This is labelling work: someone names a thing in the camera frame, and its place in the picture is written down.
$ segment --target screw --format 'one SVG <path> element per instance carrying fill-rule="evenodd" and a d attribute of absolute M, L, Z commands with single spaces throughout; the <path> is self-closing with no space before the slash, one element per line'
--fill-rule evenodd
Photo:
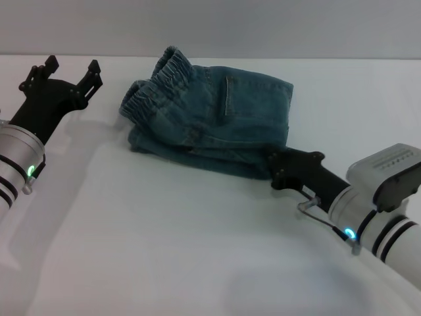
<path fill-rule="evenodd" d="M 31 185 L 29 183 L 26 183 L 22 188 L 22 192 L 24 192 L 24 194 L 26 194 L 27 196 L 30 195 L 32 193 Z"/>

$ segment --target white wall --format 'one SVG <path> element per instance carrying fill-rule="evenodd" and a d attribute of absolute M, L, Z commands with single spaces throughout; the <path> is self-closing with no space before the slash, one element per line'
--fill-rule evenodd
<path fill-rule="evenodd" d="M 5 1 L 0 53 L 421 57 L 419 0 Z"/>

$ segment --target green led light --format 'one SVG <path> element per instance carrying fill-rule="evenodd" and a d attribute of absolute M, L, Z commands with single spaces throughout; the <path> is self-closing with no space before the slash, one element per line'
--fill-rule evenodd
<path fill-rule="evenodd" d="M 28 176 L 31 176 L 32 175 L 32 173 L 34 173 L 34 171 L 35 171 L 35 166 L 31 166 L 31 167 L 29 167 L 29 169 L 28 169 Z"/>

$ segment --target folded jeans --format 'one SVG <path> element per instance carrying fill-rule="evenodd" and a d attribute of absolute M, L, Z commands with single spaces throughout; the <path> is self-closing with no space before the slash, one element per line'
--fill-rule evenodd
<path fill-rule="evenodd" d="M 264 149 L 285 148 L 293 85 L 223 66 L 192 66 L 169 47 L 150 80 L 133 83 L 120 113 L 132 150 L 192 167 L 269 179 Z"/>

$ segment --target elastic waistband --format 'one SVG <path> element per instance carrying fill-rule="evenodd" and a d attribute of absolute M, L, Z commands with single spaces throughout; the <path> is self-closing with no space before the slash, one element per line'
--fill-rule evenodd
<path fill-rule="evenodd" d="M 120 114 L 136 124 L 142 124 L 189 86 L 193 66 L 174 46 L 168 47 L 159 59 L 152 77 L 132 84 L 123 99 Z"/>
<path fill-rule="evenodd" d="M 192 70 L 192 65 L 183 53 L 177 47 L 170 46 L 155 66 L 151 81 L 166 89 L 187 85 Z"/>

